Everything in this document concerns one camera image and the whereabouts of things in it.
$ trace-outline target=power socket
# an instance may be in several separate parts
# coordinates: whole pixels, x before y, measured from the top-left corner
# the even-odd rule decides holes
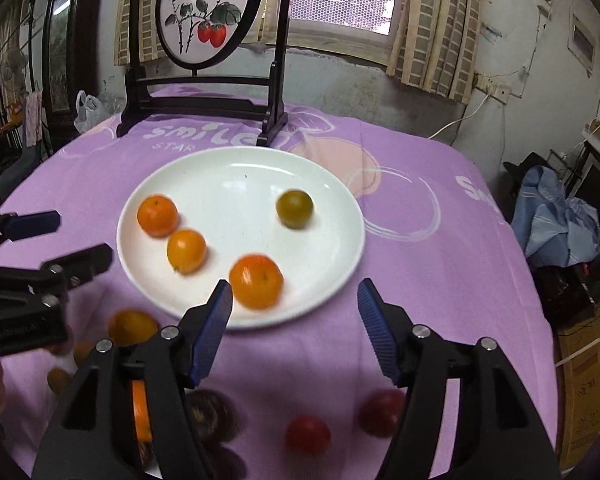
[[[480,73],[476,73],[475,75],[474,88],[490,95],[502,104],[507,104],[511,97],[511,87],[509,85],[495,77],[489,77]]]

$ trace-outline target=white plate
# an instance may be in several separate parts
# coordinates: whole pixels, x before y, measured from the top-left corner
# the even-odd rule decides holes
[[[276,214],[276,200],[287,189],[302,189],[314,201],[314,215],[303,230],[284,227]],[[208,256],[197,272],[174,272],[166,240],[149,237],[138,225],[138,207],[152,194],[170,197],[180,227],[205,237]],[[179,317],[206,303],[238,258],[266,254],[285,279],[280,301],[254,311],[234,300],[228,324],[257,328],[302,316],[340,290],[362,257],[365,227],[356,199],[321,166],[279,150],[235,146],[192,153],[151,174],[126,201],[116,240],[129,279]]]

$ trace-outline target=round framed painting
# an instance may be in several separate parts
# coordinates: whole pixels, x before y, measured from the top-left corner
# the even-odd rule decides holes
[[[244,39],[261,0],[157,0],[158,36],[174,63],[198,70],[227,58]]]

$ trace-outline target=blue cloth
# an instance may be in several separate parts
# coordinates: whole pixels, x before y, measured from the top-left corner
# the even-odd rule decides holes
[[[579,198],[565,198],[555,171],[526,172],[511,227],[536,267],[570,267],[600,254],[597,210]]]

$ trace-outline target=purple tablecloth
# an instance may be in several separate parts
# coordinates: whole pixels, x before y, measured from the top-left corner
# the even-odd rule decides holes
[[[170,92],[190,92],[172,88]],[[324,306],[267,330],[227,334],[203,386],[231,397],[247,420],[230,447],[249,478],[375,478],[387,440],[366,436],[356,413],[368,394],[390,382],[381,374],[356,308],[356,286],[371,277],[384,299],[443,337],[475,343],[494,337],[525,383],[551,439],[557,426],[552,336],[509,225],[476,167],[447,146],[349,118],[289,106],[289,123],[274,146],[299,153],[336,174],[360,203],[367,228],[360,267]],[[37,267],[90,245],[115,247],[116,224],[135,187],[152,171],[187,153],[254,144],[257,125],[227,119],[155,116],[115,137],[119,117],[81,136],[42,164],[2,210],[56,209],[62,227],[0,248],[0,264]],[[116,310],[133,306],[162,324],[174,320],[126,278],[119,261],[72,293],[68,322],[78,340],[105,334]],[[30,472],[55,407],[45,382],[71,358],[44,351],[4,359],[9,404],[1,421],[8,449]],[[448,467],[458,411],[450,381],[433,474]],[[298,468],[283,451],[286,424],[303,413],[331,428],[333,446]]]

